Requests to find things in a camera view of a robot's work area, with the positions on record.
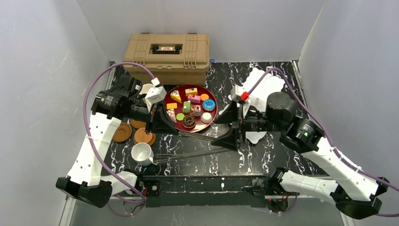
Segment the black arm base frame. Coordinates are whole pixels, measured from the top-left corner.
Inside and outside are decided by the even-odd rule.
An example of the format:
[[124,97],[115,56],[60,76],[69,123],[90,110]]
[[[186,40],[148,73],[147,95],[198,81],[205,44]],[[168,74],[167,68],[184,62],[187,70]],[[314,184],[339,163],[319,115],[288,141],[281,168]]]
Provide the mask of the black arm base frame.
[[146,197],[149,208],[249,206],[283,212],[295,197],[268,176],[141,176],[135,188]]

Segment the white three-tier cake stand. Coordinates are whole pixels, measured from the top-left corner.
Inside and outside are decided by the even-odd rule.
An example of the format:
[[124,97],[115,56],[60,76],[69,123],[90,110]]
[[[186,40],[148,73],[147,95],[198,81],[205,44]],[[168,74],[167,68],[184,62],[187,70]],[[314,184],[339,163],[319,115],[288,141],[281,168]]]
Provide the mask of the white three-tier cake stand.
[[[249,76],[246,78],[242,85],[234,85],[231,94],[242,94],[244,91],[249,91],[256,82],[265,73],[263,70],[253,68]],[[249,116],[250,113],[254,113],[254,110],[250,110],[249,107],[253,106],[258,111],[264,112],[266,109],[267,97],[274,92],[281,92],[285,86],[283,79],[278,76],[268,73],[263,77],[261,82],[257,85],[255,90],[249,95],[246,104],[244,105],[244,115]]]

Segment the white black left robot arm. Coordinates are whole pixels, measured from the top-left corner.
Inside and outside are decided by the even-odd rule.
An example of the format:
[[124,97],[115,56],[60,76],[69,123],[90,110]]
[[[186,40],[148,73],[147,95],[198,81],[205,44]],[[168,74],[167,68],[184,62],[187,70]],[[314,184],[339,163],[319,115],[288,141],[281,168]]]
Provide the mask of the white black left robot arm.
[[151,133],[176,135],[178,130],[163,105],[166,91],[156,77],[144,100],[139,99],[142,83],[123,76],[111,89],[99,92],[84,113],[87,134],[72,168],[56,181],[56,188],[66,195],[102,208],[111,196],[135,188],[138,176],[130,171],[113,172],[104,162],[110,143],[124,118],[144,122]]

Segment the black tongs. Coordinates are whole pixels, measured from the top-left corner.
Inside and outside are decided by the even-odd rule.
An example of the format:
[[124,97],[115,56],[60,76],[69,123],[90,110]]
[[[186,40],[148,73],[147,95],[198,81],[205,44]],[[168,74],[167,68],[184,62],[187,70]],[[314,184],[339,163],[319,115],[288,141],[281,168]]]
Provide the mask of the black tongs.
[[155,151],[154,162],[160,164],[232,151],[211,145],[211,141],[215,138],[207,134],[186,131],[180,131],[178,135],[163,135]]

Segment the chocolate donut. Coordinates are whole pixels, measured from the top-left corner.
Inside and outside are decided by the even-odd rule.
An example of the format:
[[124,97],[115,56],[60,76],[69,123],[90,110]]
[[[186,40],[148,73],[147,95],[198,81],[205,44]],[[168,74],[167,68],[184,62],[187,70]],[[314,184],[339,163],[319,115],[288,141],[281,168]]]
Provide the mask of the chocolate donut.
[[185,115],[182,124],[185,128],[194,128],[196,126],[196,119],[193,115]]

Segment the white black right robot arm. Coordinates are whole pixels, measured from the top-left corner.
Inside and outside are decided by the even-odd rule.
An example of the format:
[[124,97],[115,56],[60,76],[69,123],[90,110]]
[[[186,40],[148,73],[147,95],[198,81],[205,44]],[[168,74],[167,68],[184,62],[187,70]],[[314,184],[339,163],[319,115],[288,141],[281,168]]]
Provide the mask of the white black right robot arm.
[[324,131],[311,120],[297,116],[296,110],[297,102],[283,92],[270,94],[263,112],[250,106],[245,113],[243,100],[232,101],[215,119],[217,124],[230,124],[229,130],[212,145],[236,151],[247,132],[279,132],[279,141],[285,147],[317,164],[330,179],[307,177],[279,168],[264,182],[265,186],[277,193],[319,198],[353,219],[377,215],[382,206],[379,195],[387,191],[387,179],[368,178],[358,167],[350,168],[347,158],[329,144]]

